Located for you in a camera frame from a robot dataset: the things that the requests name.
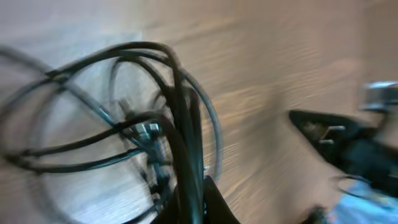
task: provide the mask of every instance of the coiled cable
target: coiled cable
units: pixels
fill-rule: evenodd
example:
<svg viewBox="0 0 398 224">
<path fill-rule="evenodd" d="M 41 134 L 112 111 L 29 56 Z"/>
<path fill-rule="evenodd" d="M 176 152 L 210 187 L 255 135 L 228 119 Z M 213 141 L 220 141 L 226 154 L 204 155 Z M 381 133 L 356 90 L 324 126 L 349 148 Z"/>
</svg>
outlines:
<svg viewBox="0 0 398 224">
<path fill-rule="evenodd" d="M 155 51 L 162 52 L 164 55 L 155 53 Z M 44 75 L 41 81 L 25 86 L 8 99 L 0 111 L 0 147 L 1 154 L 5 160 L 22 169 L 31 170 L 40 174 L 46 172 L 64 173 L 98 169 L 117 162 L 125 161 L 142 152 L 146 153 L 152 161 L 160 166 L 171 165 L 170 161 L 165 161 L 162 158 L 159 158 L 156 153 L 153 153 L 151 144 L 142 142 L 139 139 L 134 139 L 126 134 L 126 129 L 136 124 L 144 122 L 157 123 L 160 126 L 161 134 L 164 135 L 169 142 L 170 150 L 174 159 L 173 166 L 177 176 L 178 198 L 180 200 L 180 222 L 202 222 L 203 149 L 201 145 L 200 113 L 196 95 L 198 95 L 208 110 L 208 114 L 210 115 L 210 119 L 213 124 L 216 140 L 216 164 L 214 173 L 214 178 L 216 180 L 218 180 L 218 177 L 220 176 L 221 169 L 221 150 L 223 147 L 221 128 L 215 109 L 206 93 L 200 87 L 198 82 L 187 71 L 180 67 L 175 54 L 170 48 L 153 42 L 129 42 L 102 50 L 56 70 L 51 70 L 50 67 L 43 63 L 11 49 L 0 49 L 0 56 L 7 57 L 13 62 L 23 64 L 24 66 L 35 70 L 37 73 Z M 115 57 L 117 60 L 113 66 L 114 68 L 112 69 L 111 75 L 116 73 L 117 66 L 121 62 L 136 63 L 148 72 L 160 88 L 159 95 L 162 95 L 166 100 L 166 106 L 170 109 L 172 114 L 172 122 L 170 122 L 170 120 L 164 115 L 153 111 L 139 113 L 125 121 L 115 122 L 112 119 L 111 113 L 106 110 L 101 103 L 97 102 L 95 99 L 90 97 L 89 94 L 85 93 L 71 82 L 88 66 L 96 62 Z M 169 66 L 172 69 L 174 86 L 168 86 L 159 73 L 151 67 L 144 58 L 155 60 Z M 25 101 L 27 95 L 48 85 L 54 85 L 58 88 L 52 92 L 51 96 L 46 100 L 48 105 L 51 105 L 53 100 L 55 100 L 61 93 L 68 91 L 75 96 L 75 98 L 80 100 L 87 108 L 94 111 L 100 118 L 106 121 L 111 128 L 90 138 L 71 142 L 62 146 L 47 148 L 38 148 L 35 146 L 33 148 L 27 148 L 19 154 L 12 153 L 12 149 L 4 141 L 4 133 L 6 130 L 4 129 L 5 125 L 3 124 L 7 121 L 9 115 L 11 115 L 18 106 Z M 186 96 L 191 99 L 189 100 L 189 105 L 187 104 Z M 29 159 L 30 157 L 36 158 L 49 154 L 76 150 L 81 147 L 94 144 L 114 134 L 118 134 L 121 138 L 131 141 L 137 147 L 128 149 L 126 152 L 109 158 L 92 162 L 84 162 L 81 164 L 40 165 L 37 162 L 32 162 L 32 159 Z M 160 200 L 156 201 L 151 208 L 127 223 L 137 223 L 148 216 L 148 214 L 156 211 L 159 206 L 166 202 L 167 196 L 170 193 L 171 192 L 169 190 L 162 192 Z"/>
</svg>

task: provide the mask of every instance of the metal part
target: metal part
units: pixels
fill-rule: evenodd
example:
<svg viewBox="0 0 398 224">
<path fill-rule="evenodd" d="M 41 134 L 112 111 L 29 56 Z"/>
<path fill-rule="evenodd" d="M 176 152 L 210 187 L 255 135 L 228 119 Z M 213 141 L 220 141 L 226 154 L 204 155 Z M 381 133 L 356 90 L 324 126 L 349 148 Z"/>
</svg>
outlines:
<svg viewBox="0 0 398 224">
<path fill-rule="evenodd" d="M 346 127 L 344 127 L 344 126 L 330 126 L 328 128 L 328 130 L 331 130 L 331 131 L 344 131 L 345 129 L 346 129 Z"/>
<path fill-rule="evenodd" d="M 391 96 L 389 91 L 397 86 L 397 81 L 373 82 L 365 86 L 365 104 L 361 110 L 386 111 L 389 103 L 397 103 L 398 95 Z"/>
<path fill-rule="evenodd" d="M 135 111 L 131 109 L 126 99 L 119 100 L 119 106 L 122 109 L 126 119 L 135 115 Z M 129 138 L 140 139 L 143 141 L 151 140 L 154 135 L 160 134 L 160 128 L 157 123 L 141 123 L 125 129 L 124 134 Z"/>
<path fill-rule="evenodd" d="M 320 144 L 334 144 L 335 142 L 331 139 L 323 139 L 323 140 L 319 140 Z"/>
</svg>

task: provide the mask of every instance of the wooden floor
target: wooden floor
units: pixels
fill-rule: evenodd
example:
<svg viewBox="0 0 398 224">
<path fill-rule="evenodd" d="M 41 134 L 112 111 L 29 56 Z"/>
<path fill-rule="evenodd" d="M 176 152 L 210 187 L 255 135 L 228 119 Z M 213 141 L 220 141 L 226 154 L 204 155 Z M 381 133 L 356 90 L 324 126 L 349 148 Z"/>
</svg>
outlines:
<svg viewBox="0 0 398 224">
<path fill-rule="evenodd" d="M 122 41 L 172 46 L 220 117 L 225 148 L 219 188 L 228 205 L 242 223 L 285 224 L 296 223 L 314 203 L 332 207 L 339 199 L 328 180 L 337 171 L 312 153 L 286 111 L 358 114 L 364 7 L 362 0 L 14 0 L 1 3 L 0 40 L 54 67 Z M 93 86 L 100 83 L 100 72 L 90 72 L 79 82 L 101 96 L 101 88 Z M 2 72 L 0 80 L 0 93 L 6 95 L 30 78 Z M 133 93 L 143 94 L 151 85 L 146 80 L 143 75 L 130 78 L 132 84 L 123 81 L 118 91 L 126 90 L 134 101 Z M 77 112 L 67 99 L 60 104 L 48 144 L 105 127 Z M 117 151 L 114 142 L 46 161 L 104 157 Z M 82 223 L 121 223 L 149 206 L 131 169 L 123 163 L 46 175 L 42 182 L 65 215 Z M 32 182 L 32 174 L 1 163 L 0 223 L 56 223 L 59 217 L 40 209 L 43 195 Z"/>
</svg>

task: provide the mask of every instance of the metal prong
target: metal prong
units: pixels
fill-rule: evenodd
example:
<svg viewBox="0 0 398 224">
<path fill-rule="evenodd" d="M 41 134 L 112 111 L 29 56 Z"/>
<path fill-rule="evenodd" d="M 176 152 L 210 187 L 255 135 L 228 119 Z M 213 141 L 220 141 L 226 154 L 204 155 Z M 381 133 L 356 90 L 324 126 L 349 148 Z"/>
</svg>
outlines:
<svg viewBox="0 0 398 224">
<path fill-rule="evenodd" d="M 331 139 L 322 139 L 322 140 L 319 140 L 319 143 L 320 144 L 334 144 L 335 142 Z"/>
<path fill-rule="evenodd" d="M 151 124 L 149 124 L 149 129 L 151 131 L 159 131 L 159 125 L 155 124 L 155 123 L 151 123 Z"/>
<path fill-rule="evenodd" d="M 329 126 L 329 130 L 334 130 L 334 131 L 344 131 L 346 129 L 345 126 Z"/>
</svg>

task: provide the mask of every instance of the black wire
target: black wire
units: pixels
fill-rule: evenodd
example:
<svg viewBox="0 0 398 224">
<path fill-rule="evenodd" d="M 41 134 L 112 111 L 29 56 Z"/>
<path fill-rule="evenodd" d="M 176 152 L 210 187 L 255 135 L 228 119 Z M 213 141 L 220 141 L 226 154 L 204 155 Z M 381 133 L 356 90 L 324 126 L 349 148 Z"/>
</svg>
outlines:
<svg viewBox="0 0 398 224">
<path fill-rule="evenodd" d="M 110 71 L 110 76 L 109 76 L 109 87 L 108 87 L 108 96 L 109 96 L 109 107 L 110 107 L 110 113 L 115 114 L 116 115 L 116 108 L 115 108 L 115 103 L 114 103 L 114 86 L 115 86 L 115 81 L 116 81 L 116 75 L 118 74 L 116 71 L 118 70 L 118 68 L 120 67 L 120 65 L 123 62 L 130 62 L 130 63 L 136 63 L 137 65 L 141 66 L 156 82 L 156 84 L 158 84 L 159 88 L 160 88 L 160 92 L 165 93 L 165 95 L 167 95 L 167 99 L 169 99 L 169 102 L 171 102 L 172 99 L 172 95 L 171 92 L 169 90 L 169 88 L 166 85 L 165 80 L 163 80 L 163 78 L 158 75 L 159 72 L 156 71 L 156 69 L 154 67 L 152 67 L 150 64 L 148 64 L 145 60 L 139 58 L 139 57 L 119 57 L 112 65 L 111 67 L 111 71 Z M 156 153 L 158 150 L 156 148 L 158 144 L 156 142 L 153 143 L 153 146 L 155 147 L 153 152 Z M 161 154 L 157 154 L 156 155 L 157 158 L 163 159 L 161 157 Z M 157 190 L 165 191 L 165 188 L 167 188 L 167 191 L 171 193 L 171 189 L 169 187 L 168 184 L 165 183 L 165 180 L 169 180 L 169 178 L 167 176 L 165 176 L 165 172 L 161 170 L 160 168 L 160 164 L 157 161 L 154 161 L 154 163 L 152 164 L 154 171 L 155 171 L 155 177 L 156 177 L 156 182 L 157 182 Z M 146 175 L 144 175 L 144 171 L 142 170 L 141 167 L 137 166 L 139 169 L 139 172 L 141 174 L 141 177 L 147 181 Z"/>
<path fill-rule="evenodd" d="M 367 179 L 365 179 L 365 178 L 363 178 L 363 177 L 361 177 L 361 176 L 355 176 L 355 175 L 341 175 L 341 176 L 337 176 L 337 177 L 332 177 L 331 180 L 336 182 L 336 189 L 337 189 L 337 191 L 339 191 L 339 192 L 341 192 L 341 193 L 343 193 L 343 194 L 350 195 L 350 196 L 352 196 L 352 197 L 356 197 L 356 198 L 360 198 L 360 199 L 364 199 L 364 200 L 372 200 L 372 199 L 369 198 L 369 197 L 364 197 L 364 196 L 356 195 L 356 194 L 353 194 L 353 193 L 351 193 L 351 192 L 349 192 L 349 191 L 347 191 L 347 190 L 344 190 L 344 189 L 342 189 L 342 188 L 340 187 L 340 185 L 339 185 L 339 183 L 340 183 L 341 181 L 344 181 L 344 180 L 357 180 L 357 181 L 360 181 L 360 182 L 364 182 L 364 183 L 366 183 L 366 184 L 369 184 L 369 183 L 370 183 L 370 181 L 368 181 Z"/>
<path fill-rule="evenodd" d="M 166 57 L 143 49 L 163 52 Z M 201 154 L 198 154 L 199 151 L 201 151 L 201 146 L 198 145 L 199 141 L 201 141 L 201 136 L 199 135 L 201 131 L 200 129 L 197 130 L 198 128 L 200 128 L 200 122 L 195 124 L 195 122 L 197 122 L 195 121 L 195 119 L 197 119 L 197 115 L 199 113 L 198 111 L 196 111 L 198 110 L 197 105 L 191 105 L 190 107 L 188 107 L 188 105 L 186 104 L 185 96 L 191 93 L 187 92 L 188 90 L 184 85 L 185 80 L 188 81 L 189 84 L 191 84 L 196 94 L 199 95 L 199 97 L 205 104 L 208 110 L 208 114 L 210 115 L 211 121 L 213 123 L 213 129 L 216 139 L 216 179 L 218 179 L 221 167 L 221 129 L 214 107 L 213 105 L 211 105 L 211 102 L 206 96 L 206 93 L 200 88 L 200 85 L 195 79 L 193 79 L 192 76 L 190 76 L 184 69 L 180 68 L 180 65 L 171 49 L 169 49 L 165 45 L 152 42 L 130 42 L 110 47 L 93 55 L 90 55 L 80 61 L 51 71 L 49 71 L 48 66 L 27 56 L 22 56 L 18 52 L 13 52 L 9 49 L 0 49 L 0 56 L 7 57 L 13 61 L 16 61 L 17 63 L 25 65 L 26 67 L 33 68 L 37 72 L 44 73 L 48 77 L 45 80 L 25 87 L 19 92 L 19 94 L 14 95 L 11 100 L 8 101 L 3 110 L 0 112 L 0 127 L 4 127 L 4 125 L 2 124 L 5 122 L 6 118 L 11 114 L 12 111 L 17 108 L 19 103 L 22 103 L 24 101 L 26 95 L 32 93 L 39 87 L 49 85 L 50 83 L 57 83 L 59 85 L 60 89 L 56 91 L 54 95 L 59 95 L 59 93 L 65 90 L 71 92 L 87 107 L 94 110 L 98 115 L 100 115 L 112 126 L 111 129 L 92 136 L 88 139 L 72 142 L 63 146 L 48 147 L 45 149 L 27 149 L 22 154 L 10 154 L 11 150 L 9 150 L 5 145 L 5 142 L 2 141 L 4 140 L 3 128 L 0 130 L 0 138 L 2 138 L 0 139 L 0 142 L 2 144 L 2 149 L 7 152 L 5 154 L 3 153 L 3 157 L 7 161 L 14 164 L 15 166 L 19 166 L 20 168 L 33 170 L 36 172 L 78 172 L 108 166 L 126 160 L 142 151 L 146 152 L 150 156 L 150 150 L 148 147 L 144 146 L 143 144 L 141 144 L 141 142 L 138 142 L 135 139 L 131 139 L 133 143 L 138 146 L 138 148 L 130 149 L 125 153 L 93 162 L 63 166 L 41 166 L 32 162 L 31 160 L 26 159 L 27 156 L 38 157 L 78 149 L 80 147 L 96 143 L 113 134 L 125 136 L 123 130 L 129 128 L 132 125 L 146 121 L 152 123 L 156 122 L 165 134 L 167 140 L 169 141 L 170 149 L 174 158 L 174 167 L 179 186 L 178 198 L 180 205 L 179 209 L 181 211 L 179 220 L 181 223 L 202 222 L 203 205 L 201 204 L 201 198 L 203 198 L 203 189 L 201 185 L 203 183 L 203 169 L 198 169 L 198 167 L 203 167 L 203 156 Z M 85 92 L 77 88 L 77 86 L 70 83 L 86 67 L 101 60 L 106 60 L 113 57 L 118 58 L 117 63 L 115 63 L 114 66 L 115 68 L 117 67 L 118 63 L 121 63 L 123 61 L 137 63 L 154 78 L 160 88 L 161 94 L 166 99 L 167 106 L 172 112 L 174 124 L 170 123 L 170 121 L 165 116 L 152 112 L 137 114 L 137 116 L 127 121 L 115 124 L 110 119 L 110 114 L 105 110 L 105 108 L 101 106 L 101 104 L 90 98 L 90 96 L 86 95 Z M 151 67 L 144 60 L 142 60 L 140 57 L 146 57 L 152 60 L 156 60 L 169 66 L 173 71 L 174 87 L 169 88 L 165 84 L 163 79 L 158 76 L 154 68 Z M 169 164 L 169 162 L 167 161 L 157 160 L 158 158 L 152 159 L 155 159 L 156 163 L 158 164 Z M 139 215 L 137 218 L 129 221 L 128 223 L 136 223 L 142 220 L 148 214 L 156 210 L 159 205 L 162 205 L 165 202 L 164 198 L 166 198 L 166 196 L 167 192 L 161 194 L 160 200 L 157 201 L 150 209 Z"/>
<path fill-rule="evenodd" d="M 51 101 L 53 98 L 55 98 L 59 93 L 61 93 L 61 91 L 58 89 L 56 90 L 53 94 L 49 94 L 49 96 L 44 99 L 44 103 L 43 105 L 41 105 L 40 109 L 37 110 L 36 114 L 34 115 L 34 117 L 36 119 L 33 119 L 34 123 L 31 125 L 31 132 L 34 132 L 36 130 L 40 130 L 42 129 L 42 126 L 44 125 L 44 121 L 47 115 L 46 112 L 49 112 L 49 109 L 52 107 L 52 104 L 49 103 L 49 101 Z M 28 139 L 29 141 L 29 145 L 33 145 L 35 147 L 40 147 L 40 143 L 42 140 L 42 136 L 41 133 L 42 132 L 38 132 L 40 134 L 40 136 L 36 136 L 38 138 L 31 138 Z M 105 163 L 100 163 L 100 165 L 103 166 L 108 166 L 109 164 L 105 164 Z M 45 192 L 45 185 L 43 183 L 41 183 L 41 181 L 38 181 L 38 188 L 39 190 L 41 190 L 41 197 L 44 197 L 43 199 L 45 200 L 45 202 L 47 203 L 52 203 L 50 196 L 48 194 L 46 194 Z M 156 201 L 153 206 L 151 206 L 149 209 L 147 209 L 146 211 L 144 211 L 143 213 L 141 213 L 140 215 L 138 215 L 136 218 L 134 218 L 133 220 L 128 221 L 128 223 L 137 223 L 142 221 L 146 216 L 148 216 L 150 213 L 154 212 L 157 210 L 157 208 L 160 207 L 160 205 L 162 205 L 163 203 L 165 203 L 165 200 L 167 199 L 167 197 L 171 194 L 171 190 L 170 189 L 164 189 L 165 192 L 161 192 L 162 194 L 160 195 L 160 199 L 158 201 Z M 71 218 L 68 218 L 61 210 L 59 210 L 55 204 L 52 205 L 51 208 L 49 208 L 53 211 L 56 211 L 56 215 L 63 221 L 66 221 L 67 223 L 79 223 L 76 220 L 72 220 Z"/>
<path fill-rule="evenodd" d="M 28 133 L 36 134 L 31 134 L 25 138 L 27 140 L 27 146 L 41 148 L 44 140 L 44 132 L 42 130 L 49 121 L 46 118 L 50 115 L 59 94 L 62 94 L 61 88 L 56 89 L 55 91 L 53 90 L 53 92 L 47 95 L 44 100 L 40 102 L 39 109 L 35 111 L 31 125 L 28 126 Z M 43 181 L 43 176 L 43 173 L 39 172 L 27 176 L 29 188 L 34 190 L 34 192 L 30 193 L 33 197 L 34 203 L 36 203 L 43 212 L 46 213 L 46 215 L 54 219 L 55 222 L 80 224 L 79 221 L 59 209 L 57 204 L 52 200 L 50 194 L 48 194 L 46 184 Z"/>
</svg>

